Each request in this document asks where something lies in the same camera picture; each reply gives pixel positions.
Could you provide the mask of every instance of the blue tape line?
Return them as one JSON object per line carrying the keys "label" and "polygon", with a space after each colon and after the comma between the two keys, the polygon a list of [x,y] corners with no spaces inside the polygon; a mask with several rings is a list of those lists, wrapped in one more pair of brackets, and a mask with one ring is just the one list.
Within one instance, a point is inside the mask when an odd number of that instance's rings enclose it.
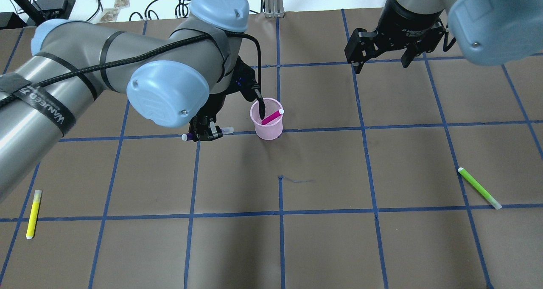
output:
{"label": "blue tape line", "polygon": [[518,93],[515,89],[515,85],[512,82],[511,76],[507,72],[506,66],[502,65],[502,69],[504,70],[504,74],[507,78],[507,82],[509,83],[509,86],[511,87],[512,93],[515,96],[516,102],[518,103],[518,107],[520,107],[520,110],[522,111],[522,115],[524,116],[524,120],[526,120],[524,123],[528,125],[528,129],[530,129],[530,133],[532,134],[532,137],[534,138],[535,146],[537,147],[537,151],[539,152],[539,156],[541,156],[541,159],[543,160],[543,149],[541,148],[541,144],[539,143],[539,140],[537,139],[537,135],[535,134],[534,127],[532,126],[532,123],[528,117],[528,113],[526,112],[526,109],[524,109],[524,105],[522,105],[522,101],[520,100],[520,96],[518,96]]}
{"label": "blue tape line", "polygon": [[337,214],[337,213],[373,213],[373,208],[339,208],[334,210],[294,210],[283,214]]}
{"label": "blue tape line", "polygon": [[343,61],[343,62],[321,62],[321,63],[297,63],[297,64],[282,64],[281,67],[345,65],[345,64],[349,64],[349,63],[347,63],[347,61]]}
{"label": "blue tape line", "polygon": [[[528,203],[528,204],[503,204],[501,209],[509,208],[543,208],[543,203]],[[494,210],[492,205],[473,205],[471,206],[472,210]]]}
{"label": "blue tape line", "polygon": [[141,32],[141,34],[145,35],[146,32],[147,32],[147,20],[143,22],[143,31]]}
{"label": "blue tape line", "polygon": [[[349,41],[349,28],[347,26],[347,18],[345,17],[345,10],[341,9],[341,16],[343,17],[343,26],[345,27],[345,36],[347,36],[347,41]],[[379,208],[377,205],[377,198],[375,196],[374,181],[372,175],[372,162],[370,161],[370,155],[368,151],[368,141],[366,137],[366,129],[364,125],[364,117],[362,116],[362,109],[360,104],[360,96],[358,95],[358,83],[356,80],[355,68],[351,66],[351,72],[353,73],[353,83],[355,88],[355,98],[356,106],[358,109],[358,117],[360,119],[360,127],[362,132],[362,142],[364,145],[364,155],[366,159],[366,168],[368,171],[368,179],[370,184],[370,192],[372,194],[372,209],[375,215],[375,233],[377,235],[377,243],[379,250],[379,259],[381,261],[381,273],[383,276],[383,285],[384,289],[388,289],[388,277],[386,275],[386,265],[384,262],[384,252],[383,252],[383,242],[381,239],[381,226],[379,225]]]}
{"label": "blue tape line", "polygon": [[5,74],[8,72],[9,65],[11,64],[11,61],[13,59],[13,55],[15,55],[15,51],[17,50],[17,46],[19,46],[19,42],[21,41],[21,37],[23,36],[23,32],[25,31],[25,28],[21,29],[21,32],[19,33],[19,37],[17,38],[17,41],[15,42],[15,46],[13,47],[13,50],[11,51],[11,54],[9,55],[8,63],[6,63],[6,67],[4,68],[4,72],[2,74]]}
{"label": "blue tape line", "polygon": [[234,132],[232,134],[227,134],[225,136],[229,136],[229,135],[247,135],[247,134],[256,134],[256,131],[238,131],[238,132]]}
{"label": "blue tape line", "polygon": [[424,208],[379,208],[379,212],[435,212],[435,211],[462,211],[465,206],[429,206]]}
{"label": "blue tape line", "polygon": [[[541,124],[543,120],[530,121],[531,123]],[[526,121],[489,121],[487,123],[478,122],[478,123],[448,123],[448,126],[479,126],[479,125],[515,125],[515,124],[526,124]],[[443,124],[434,123],[434,124],[407,124],[407,125],[375,125],[375,126],[366,126],[366,130],[372,129],[409,129],[409,128],[431,128],[431,127],[443,127]],[[342,126],[336,128],[306,128],[306,129],[285,129],[283,133],[299,133],[299,132],[323,132],[323,131],[353,131],[360,130],[359,126]],[[253,131],[236,131],[232,135],[250,135],[256,134]],[[123,136],[124,140],[143,140],[149,138],[180,138],[181,134],[157,134],[157,135],[134,135],[134,136]],[[120,140],[119,136],[109,136],[109,137],[82,137],[82,138],[62,138],[60,142],[93,142],[101,140]]]}
{"label": "blue tape line", "polygon": [[[470,205],[471,210],[494,210],[491,205]],[[503,204],[503,209],[510,208],[543,208],[543,203],[527,204]],[[426,206],[419,208],[379,208],[379,212],[431,212],[431,211],[461,211],[465,206]],[[301,214],[347,214],[347,213],[373,213],[373,208],[338,208],[332,210],[289,210],[289,211],[260,211],[260,212],[237,212],[237,213],[179,213],[179,214],[144,214],[126,216],[107,216],[107,220],[146,220],[146,219],[187,219],[187,218],[235,218],[255,216],[279,216],[279,215],[301,215]],[[74,217],[40,217],[38,221],[98,221],[101,216],[74,216]],[[2,222],[17,222],[19,218],[0,218]]]}
{"label": "blue tape line", "polygon": [[283,133],[303,133],[303,132],[325,132],[325,131],[358,131],[359,126],[344,126],[337,128],[307,128],[307,129],[285,129]]}
{"label": "blue tape line", "polygon": [[190,264],[190,246],[192,245],[192,225],[194,222],[194,206],[196,202],[196,185],[198,183],[198,165],[200,163],[200,142],[196,145],[196,158],[194,160],[194,175],[192,177],[192,196],[190,197],[190,218],[188,220],[187,248],[185,252],[185,273],[183,288],[188,286],[188,268]]}
{"label": "blue tape line", "polygon": [[285,281],[285,216],[283,216],[283,176],[279,177],[279,247],[281,253],[281,289],[287,287]]}
{"label": "blue tape line", "polygon": [[[418,58],[419,61],[424,61],[424,57],[423,58]],[[450,60],[450,59],[465,59],[465,57],[426,57],[426,59],[428,61],[436,61],[436,60]]]}
{"label": "blue tape line", "polygon": [[392,63],[392,62],[401,62],[401,59],[371,59],[366,61],[366,63]]}
{"label": "blue tape line", "polygon": [[275,44],[277,45],[277,101],[281,102],[281,41],[279,39],[279,18],[275,18]]}
{"label": "blue tape line", "polygon": [[[276,64],[263,64],[262,65],[262,69],[264,68],[272,68],[272,67],[277,67]],[[251,66],[252,69],[257,69],[258,68],[258,65],[255,65],[255,66]]]}
{"label": "blue tape line", "polygon": [[97,140],[120,140],[118,136],[111,137],[79,137],[79,138],[61,138],[59,142],[94,142]]}
{"label": "blue tape line", "polygon": [[[428,72],[428,77],[430,79],[430,83],[432,84],[432,90],[434,92],[434,96],[436,97],[436,103],[438,105],[439,115],[441,116],[441,119],[443,122],[445,134],[447,136],[448,147],[451,151],[452,160],[454,163],[454,171],[456,172],[456,169],[458,169],[459,166],[458,166],[458,161],[456,160],[456,153],[454,152],[454,147],[452,145],[451,135],[448,131],[448,123],[445,119],[445,114],[443,113],[443,108],[442,108],[441,101],[439,99],[436,83],[434,82],[434,78],[432,76],[432,70],[430,69],[430,64],[428,62],[428,58],[426,57],[425,53],[423,53],[423,58],[424,58],[424,63],[426,65],[426,70]],[[475,247],[477,248],[477,254],[479,254],[479,261],[481,262],[481,267],[483,268],[483,274],[484,274],[485,281],[487,282],[487,287],[489,289],[494,289],[494,287],[492,286],[492,283],[490,282],[490,276],[488,274],[487,264],[484,260],[483,251],[481,249],[481,243],[479,242],[479,236],[477,235],[477,229],[475,228],[475,221],[473,220],[473,215],[471,214],[470,203],[467,198],[466,190],[464,188],[464,181],[462,180],[462,177],[460,176],[459,173],[456,173],[456,177],[458,178],[458,182],[460,184],[460,190],[462,191],[462,197],[464,198],[464,205],[467,211],[467,217],[470,221],[471,232],[473,233],[473,239],[475,240]]]}
{"label": "blue tape line", "polygon": [[181,138],[181,134],[158,134],[158,135],[136,135],[136,136],[123,136],[125,140],[145,140],[148,138]]}
{"label": "blue tape line", "polygon": [[409,128],[433,128],[443,127],[443,124],[415,124],[415,125],[374,125],[365,127],[366,130],[372,129],[409,129]]}
{"label": "blue tape line", "polygon": [[448,126],[478,126],[478,125],[520,125],[525,121],[490,121],[488,123],[448,123]]}
{"label": "blue tape line", "polygon": [[4,265],[2,266],[2,271],[0,272],[0,285],[2,285],[2,280],[4,279],[4,274],[6,273],[6,268],[8,267],[9,258],[11,256],[11,252],[13,251],[13,246],[15,246],[15,240],[17,239],[17,233],[19,233],[19,227],[21,226],[21,222],[23,219],[23,216],[25,215],[25,210],[27,208],[28,200],[32,194],[32,188],[34,187],[34,182],[36,181],[37,172],[39,170],[39,163],[36,165],[34,169],[34,173],[32,174],[31,183],[27,190],[27,195],[25,196],[25,200],[23,202],[23,207],[21,208],[21,212],[19,213],[19,218],[17,218],[17,225],[15,225],[15,231],[13,231],[13,237],[11,238],[11,242],[9,244],[8,252],[6,253],[6,259],[4,259]]}
{"label": "blue tape line", "polygon": [[107,220],[107,210],[109,210],[109,202],[111,200],[111,192],[113,190],[113,185],[114,185],[114,182],[115,182],[115,175],[117,173],[117,165],[118,165],[118,162],[119,162],[120,150],[121,150],[121,148],[123,146],[124,129],[126,128],[126,119],[128,118],[128,109],[129,109],[129,107],[130,107],[130,102],[127,100],[126,101],[126,107],[124,109],[123,124],[122,124],[121,129],[120,129],[120,138],[119,138],[119,144],[117,146],[117,154],[115,155],[115,162],[113,163],[113,170],[111,171],[111,179],[110,179],[110,182],[109,182],[109,188],[107,190],[107,197],[106,197],[105,205],[104,205],[104,213],[103,213],[102,218],[101,218],[100,231],[98,232],[98,241],[96,242],[95,256],[94,256],[94,258],[92,260],[91,275],[89,277],[89,289],[92,289],[92,284],[93,284],[93,282],[95,280],[96,264],[97,264],[97,261],[98,261],[98,255],[100,253],[101,239],[102,239],[102,236],[104,234],[105,222]]}

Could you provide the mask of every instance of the grid of blue tape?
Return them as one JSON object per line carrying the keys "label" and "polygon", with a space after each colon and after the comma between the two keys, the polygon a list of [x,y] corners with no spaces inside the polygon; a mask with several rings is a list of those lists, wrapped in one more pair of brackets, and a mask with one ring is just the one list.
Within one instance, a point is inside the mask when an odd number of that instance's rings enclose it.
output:
{"label": "grid of blue tape", "polygon": [[[345,34],[347,36],[347,40],[349,39],[349,29],[347,26],[347,19],[345,17],[345,11],[342,9],[341,14],[343,17],[343,24],[345,26]],[[282,65],[280,62],[280,38],[279,38],[279,18],[276,19],[276,44],[277,44],[277,63],[274,65],[264,65],[264,68],[276,68],[277,70],[277,99],[281,101],[281,78],[280,78],[280,69],[281,67],[300,67],[300,66],[318,66],[318,65],[347,65],[347,62],[324,62],[324,63],[301,63],[301,64],[288,64],[288,65]],[[143,34],[145,34],[147,30],[147,22],[144,23],[143,26]],[[17,49],[17,46],[19,45],[19,41],[21,40],[23,34],[23,30],[21,30],[21,33],[19,34],[19,37],[17,38],[17,41],[15,43],[15,46],[10,54],[10,57],[8,59],[8,62],[6,64],[6,67],[4,68],[3,73],[5,74],[8,70],[8,67],[11,63],[11,60],[15,54],[15,51]],[[543,56],[543,53],[535,53],[533,56]],[[111,191],[114,186],[115,182],[115,174],[117,171],[117,164],[120,158],[120,151],[122,148],[123,140],[133,140],[133,139],[145,139],[145,138],[173,138],[173,137],[181,137],[181,135],[172,134],[172,135],[141,135],[141,136],[124,136],[124,130],[126,128],[126,119],[128,117],[128,109],[130,104],[128,101],[126,102],[126,107],[124,111],[124,118],[122,122],[122,128],[120,132],[120,136],[111,136],[111,137],[87,137],[87,138],[63,138],[60,140],[61,142],[84,142],[84,141],[101,141],[101,140],[117,140],[118,146],[117,146],[117,154],[115,157],[115,162],[113,166],[113,170],[111,172],[111,180],[109,189],[107,191],[107,197],[106,197],[106,203],[104,206],[104,212],[102,216],[74,216],[74,217],[40,217],[39,221],[41,222],[50,222],[50,221],[101,221],[100,231],[98,235],[98,240],[96,243],[95,248],[95,255],[93,258],[93,264],[91,269],[91,275],[89,278],[89,289],[92,288],[92,284],[94,281],[94,275],[96,270],[96,264],[98,261],[98,256],[100,252],[101,247],[101,239],[104,232],[105,222],[107,220],[133,220],[133,219],[171,219],[171,218],[188,218],[189,225],[188,225],[188,238],[187,238],[187,246],[186,246],[186,257],[185,257],[185,269],[184,269],[184,288],[186,289],[188,286],[188,273],[189,273],[189,264],[190,264],[190,247],[192,242],[192,227],[193,227],[193,220],[194,218],[225,218],[225,217],[249,217],[249,216],[270,216],[270,215],[278,215],[280,218],[280,262],[281,262],[281,289],[286,288],[286,281],[285,281],[285,227],[283,218],[285,215],[291,215],[291,214],[337,214],[337,213],[372,213],[375,215],[375,228],[376,228],[376,235],[377,235],[377,241],[378,241],[378,252],[381,262],[381,270],[382,270],[382,277],[383,277],[383,283],[385,289],[388,289],[388,279],[386,276],[386,262],[384,257],[384,251],[382,246],[382,240],[381,240],[381,231],[380,231],[380,225],[379,225],[379,218],[378,214],[382,212],[415,212],[415,211],[467,211],[467,215],[470,221],[471,229],[473,232],[473,238],[475,240],[475,244],[477,247],[477,253],[479,254],[479,260],[481,262],[481,267],[483,268],[483,274],[485,277],[485,280],[487,282],[487,287],[489,289],[492,289],[493,286],[490,281],[490,277],[487,271],[487,267],[484,261],[483,252],[481,249],[481,244],[479,242],[479,238],[477,236],[477,228],[475,226],[475,222],[473,221],[473,216],[471,211],[473,210],[487,210],[487,209],[494,209],[490,205],[470,205],[469,200],[467,198],[465,187],[463,180],[458,175],[458,181],[460,185],[460,189],[462,191],[463,197],[464,197],[464,206],[437,206],[437,207],[419,207],[419,208],[379,208],[377,199],[375,196],[375,189],[373,185],[373,179],[372,179],[372,166],[371,166],[371,160],[370,160],[370,154],[368,152],[368,144],[366,142],[366,136],[365,131],[370,129],[403,129],[403,128],[428,128],[428,127],[442,127],[444,128],[446,132],[446,137],[448,140],[448,145],[451,151],[451,155],[454,161],[454,167],[458,168],[458,162],[456,160],[456,154],[454,153],[454,147],[452,144],[452,140],[450,137],[450,134],[448,132],[448,127],[451,126],[477,126],[477,125],[510,125],[510,124],[525,124],[528,125],[529,130],[531,131],[533,140],[535,142],[535,145],[537,147],[537,150],[539,154],[541,155],[541,159],[543,160],[543,150],[541,148],[541,143],[539,142],[535,131],[533,129],[533,124],[543,124],[543,120],[531,120],[529,119],[524,106],[522,105],[522,101],[520,99],[520,96],[518,96],[518,93],[515,89],[515,86],[512,82],[512,79],[509,76],[509,73],[507,72],[507,69],[505,65],[502,65],[502,69],[504,71],[504,74],[508,80],[508,83],[511,87],[512,93],[515,96],[516,101],[518,102],[518,105],[522,111],[522,114],[524,116],[524,121],[500,121],[500,122],[489,122],[489,123],[481,123],[481,122],[473,122],[473,123],[448,123],[446,121],[445,115],[443,113],[443,109],[439,100],[439,95],[436,89],[435,82],[433,80],[432,71],[429,67],[428,62],[429,61],[440,61],[440,60],[450,60],[450,59],[464,59],[464,57],[435,57],[435,58],[428,58],[426,54],[423,54],[423,58],[417,58],[415,61],[424,61],[426,65],[426,69],[428,72],[429,80],[432,84],[432,90],[434,92],[436,103],[438,105],[438,109],[440,112],[440,116],[442,118],[441,123],[434,123],[434,124],[414,124],[414,125],[380,125],[380,126],[365,126],[363,114],[361,111],[361,102],[358,95],[358,86],[357,86],[357,80],[355,76],[355,72],[353,69],[353,82],[354,82],[354,91],[355,91],[355,98],[357,103],[357,109],[358,109],[358,116],[360,120],[360,126],[350,126],[350,127],[340,127],[340,128],[314,128],[314,129],[288,129],[284,130],[285,133],[296,133],[296,132],[319,132],[319,131],[349,131],[349,130],[359,130],[361,131],[362,139],[363,139],[363,146],[364,146],[364,153],[366,158],[366,165],[367,165],[367,172],[369,177],[369,183],[370,183],[370,192],[372,195],[372,208],[359,208],[359,209],[337,209],[337,210],[291,210],[291,211],[285,211],[283,209],[283,177],[279,177],[279,210],[277,211],[260,211],[260,212],[239,212],[239,213],[194,213],[194,203],[196,200],[196,181],[198,177],[198,163],[199,163],[199,156],[200,156],[200,143],[197,143],[196,146],[196,160],[194,164],[194,177],[193,177],[193,186],[192,186],[192,196],[190,199],[190,213],[188,214],[159,214],[159,215],[140,215],[140,216],[108,216],[107,211],[109,209],[109,202],[111,198]],[[379,60],[372,60],[369,62],[399,62],[399,59],[379,59]],[[254,134],[254,131],[240,131],[235,132],[233,135],[246,135],[246,134]],[[27,194],[25,196],[25,200],[23,202],[20,214],[18,218],[0,218],[0,222],[16,222],[16,227],[10,242],[10,246],[8,247],[8,252],[6,254],[6,258],[4,260],[4,264],[2,265],[2,271],[0,272],[0,283],[2,283],[2,280],[4,278],[4,274],[6,272],[6,268],[8,265],[9,258],[11,256],[11,251],[13,249],[13,246],[15,244],[15,239],[17,237],[19,227],[22,222],[28,221],[28,218],[24,218],[23,214],[25,213],[29,198],[31,196],[31,191],[33,189],[34,181],[36,179],[37,173],[39,171],[39,164],[35,167],[35,170],[33,172],[33,176],[31,179],[31,183],[28,187]],[[503,205],[503,208],[543,208],[543,203],[533,203],[533,204],[506,204]]]}

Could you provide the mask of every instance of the purple marker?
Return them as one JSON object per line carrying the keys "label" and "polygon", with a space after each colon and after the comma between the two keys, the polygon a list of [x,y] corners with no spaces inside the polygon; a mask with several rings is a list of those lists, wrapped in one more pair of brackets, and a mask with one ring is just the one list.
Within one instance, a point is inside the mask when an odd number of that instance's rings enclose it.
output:
{"label": "purple marker", "polygon": [[272,115],[264,118],[262,120],[262,124],[263,125],[267,125],[269,124],[270,122],[272,122],[274,119],[276,119],[277,117],[283,115],[285,113],[285,111],[283,109],[278,109],[277,111],[275,111]]}
{"label": "purple marker", "polygon": [[181,135],[181,139],[184,140],[185,142],[187,142],[188,140],[194,140],[194,134],[192,133],[183,134]]}

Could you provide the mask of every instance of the marker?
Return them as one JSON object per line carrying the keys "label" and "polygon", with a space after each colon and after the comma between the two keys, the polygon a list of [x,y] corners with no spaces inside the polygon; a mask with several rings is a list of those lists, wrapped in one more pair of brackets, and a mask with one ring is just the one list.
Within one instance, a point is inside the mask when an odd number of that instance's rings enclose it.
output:
{"label": "marker", "polygon": [[181,139],[184,140],[185,142],[188,142],[189,140],[194,139],[194,134],[192,133],[183,134],[181,135]]}
{"label": "marker", "polygon": [[232,134],[234,133],[234,127],[227,126],[226,128],[221,128],[221,132],[223,133],[223,135]]}
{"label": "marker", "polygon": [[262,119],[262,124],[263,125],[267,125],[269,124],[272,120],[276,119],[277,117],[283,115],[285,113],[285,111],[283,109],[278,109],[277,111],[275,111],[272,115]]}
{"label": "marker", "polygon": [[39,211],[39,201],[41,200],[41,191],[36,190],[34,192],[34,200],[32,202],[31,217],[28,220],[27,239],[34,237],[34,231],[36,230],[37,212]]}
{"label": "marker", "polygon": [[502,205],[498,203],[498,201],[496,201],[496,199],[491,196],[489,192],[481,184],[479,184],[476,179],[471,176],[471,174],[466,171],[466,169],[460,167],[458,169],[458,172],[460,173],[460,175],[462,175],[462,177],[464,177],[464,179],[466,179],[471,184],[471,186],[473,186],[479,192],[479,194],[481,194],[481,196],[483,196],[488,202],[490,202],[490,204],[492,204],[494,208],[496,208],[497,210],[502,208]]}

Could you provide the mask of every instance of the pink marker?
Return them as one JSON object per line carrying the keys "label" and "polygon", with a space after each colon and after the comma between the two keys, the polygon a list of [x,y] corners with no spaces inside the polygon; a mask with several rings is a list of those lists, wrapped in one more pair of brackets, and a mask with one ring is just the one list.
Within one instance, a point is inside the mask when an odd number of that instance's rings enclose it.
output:
{"label": "pink marker", "polygon": [[267,125],[269,124],[271,121],[273,121],[274,119],[276,119],[277,117],[283,115],[285,113],[285,111],[283,109],[278,109],[277,111],[275,111],[272,115],[264,118],[262,120],[262,124],[263,125]]}

